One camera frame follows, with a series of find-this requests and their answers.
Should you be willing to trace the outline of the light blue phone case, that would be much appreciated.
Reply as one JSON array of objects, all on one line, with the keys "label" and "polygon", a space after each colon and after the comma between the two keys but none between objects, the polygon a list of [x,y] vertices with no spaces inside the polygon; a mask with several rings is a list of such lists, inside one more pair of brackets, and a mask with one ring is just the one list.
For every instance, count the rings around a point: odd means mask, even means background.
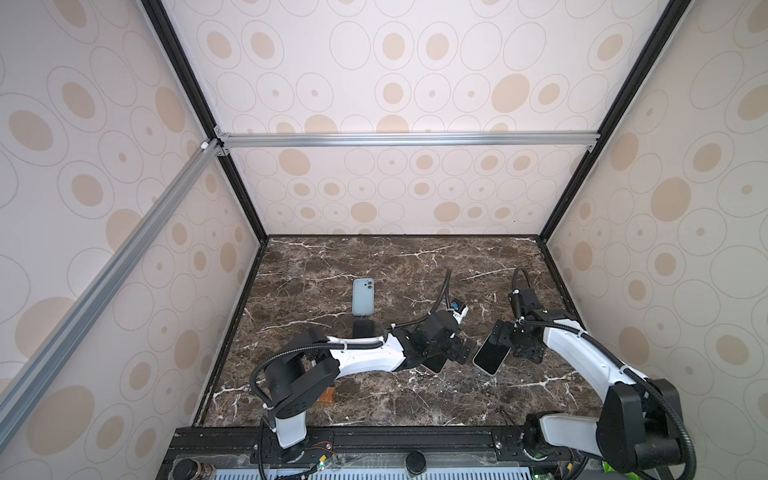
[{"label": "light blue phone case", "polygon": [[352,315],[355,317],[370,317],[374,314],[375,306],[374,280],[358,278],[353,281]]}]

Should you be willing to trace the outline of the black smartphone from case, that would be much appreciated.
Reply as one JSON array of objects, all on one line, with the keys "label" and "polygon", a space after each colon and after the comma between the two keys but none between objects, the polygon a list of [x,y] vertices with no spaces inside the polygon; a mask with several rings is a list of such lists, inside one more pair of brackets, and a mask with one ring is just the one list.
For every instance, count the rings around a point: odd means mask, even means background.
[{"label": "black smartphone from case", "polygon": [[376,336],[376,325],[371,319],[357,319],[353,322],[352,338],[363,339]]}]

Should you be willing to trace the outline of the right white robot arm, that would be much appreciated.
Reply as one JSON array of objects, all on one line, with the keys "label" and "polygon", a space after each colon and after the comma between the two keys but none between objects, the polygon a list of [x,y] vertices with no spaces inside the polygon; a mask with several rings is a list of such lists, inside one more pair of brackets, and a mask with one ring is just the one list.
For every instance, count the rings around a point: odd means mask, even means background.
[{"label": "right white robot arm", "polygon": [[578,450],[642,479],[652,471],[669,479],[676,465],[682,468],[680,478],[694,478],[695,446],[674,385],[629,366],[565,311],[545,308],[533,289],[516,287],[508,298],[514,319],[501,323],[497,344],[534,363],[548,350],[558,353],[602,402],[598,417],[529,415],[522,434],[525,446]]}]

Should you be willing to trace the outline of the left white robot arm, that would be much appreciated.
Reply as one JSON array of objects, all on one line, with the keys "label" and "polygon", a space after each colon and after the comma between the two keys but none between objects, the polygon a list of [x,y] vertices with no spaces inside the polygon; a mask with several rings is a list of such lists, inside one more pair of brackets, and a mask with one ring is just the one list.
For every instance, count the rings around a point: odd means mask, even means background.
[{"label": "left white robot arm", "polygon": [[453,300],[445,310],[384,335],[342,339],[312,328],[254,368],[251,391],[266,409],[278,445],[289,450],[306,441],[306,412],[336,379],[369,372],[398,372],[424,366],[440,372],[446,362],[467,362],[475,342],[460,337],[469,308]]}]

